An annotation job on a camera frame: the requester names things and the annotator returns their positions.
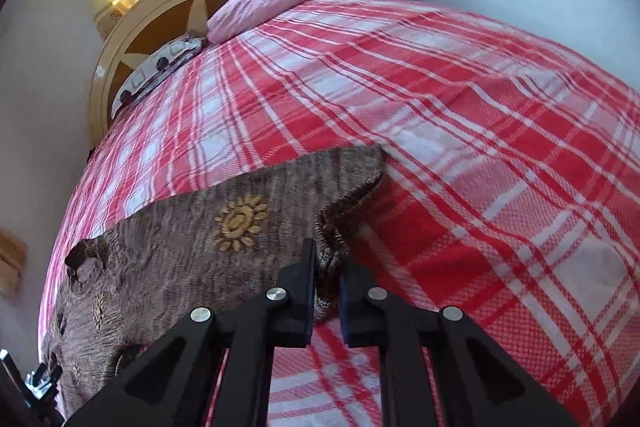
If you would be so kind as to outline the brown knit sun-pattern sweater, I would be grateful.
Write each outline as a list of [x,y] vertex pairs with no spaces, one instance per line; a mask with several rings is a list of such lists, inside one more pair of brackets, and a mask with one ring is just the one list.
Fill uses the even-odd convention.
[[62,406],[82,407],[192,309],[238,307],[276,283],[305,239],[317,245],[314,317],[337,306],[355,212],[380,186],[376,145],[319,150],[152,202],[77,243],[43,339],[62,369]]

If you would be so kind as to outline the red white plaid bedsheet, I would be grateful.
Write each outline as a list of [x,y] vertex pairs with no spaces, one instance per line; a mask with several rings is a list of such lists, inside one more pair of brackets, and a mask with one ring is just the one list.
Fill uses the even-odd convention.
[[119,116],[68,203],[44,283],[145,204],[378,143],[352,251],[390,291],[454,305],[584,426],[639,376],[639,95],[559,43],[400,0],[316,0],[209,49]]

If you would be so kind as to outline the yellow side window curtain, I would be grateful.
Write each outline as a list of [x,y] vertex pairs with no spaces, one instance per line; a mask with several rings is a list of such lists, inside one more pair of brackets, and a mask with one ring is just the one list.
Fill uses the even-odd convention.
[[1,295],[13,297],[20,283],[27,245],[8,230],[0,230],[0,288]]

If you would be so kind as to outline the white grey patterned pillow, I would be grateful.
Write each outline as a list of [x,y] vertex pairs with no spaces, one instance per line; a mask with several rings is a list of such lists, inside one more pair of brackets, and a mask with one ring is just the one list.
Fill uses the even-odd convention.
[[114,119],[124,108],[136,106],[173,72],[203,51],[206,39],[187,32],[145,57],[118,89],[111,108]]

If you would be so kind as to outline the yellow brown wooden headboard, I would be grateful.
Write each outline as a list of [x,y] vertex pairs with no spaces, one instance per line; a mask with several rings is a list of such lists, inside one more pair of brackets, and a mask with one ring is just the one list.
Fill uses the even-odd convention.
[[110,129],[115,95],[129,74],[163,44],[186,32],[204,36],[207,21],[228,0],[140,0],[107,36],[89,95],[90,143]]

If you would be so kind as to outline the pink pillow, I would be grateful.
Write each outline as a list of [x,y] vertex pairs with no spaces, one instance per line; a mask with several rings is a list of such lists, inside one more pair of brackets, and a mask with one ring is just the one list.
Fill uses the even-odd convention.
[[311,0],[229,0],[207,21],[207,40],[219,46]]

